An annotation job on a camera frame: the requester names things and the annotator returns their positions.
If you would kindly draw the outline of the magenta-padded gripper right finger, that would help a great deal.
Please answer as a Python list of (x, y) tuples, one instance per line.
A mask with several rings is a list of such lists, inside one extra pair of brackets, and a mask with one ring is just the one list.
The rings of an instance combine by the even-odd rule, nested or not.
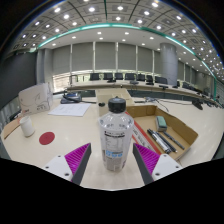
[(182, 169), (168, 154), (158, 155), (136, 143), (133, 144), (133, 154), (145, 185)]

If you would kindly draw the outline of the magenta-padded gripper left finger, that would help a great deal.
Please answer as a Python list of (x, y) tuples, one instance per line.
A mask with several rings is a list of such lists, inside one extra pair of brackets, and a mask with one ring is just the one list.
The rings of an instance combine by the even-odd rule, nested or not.
[(43, 170), (79, 185), (90, 155), (91, 144), (87, 143), (66, 155), (57, 155), (43, 166)]

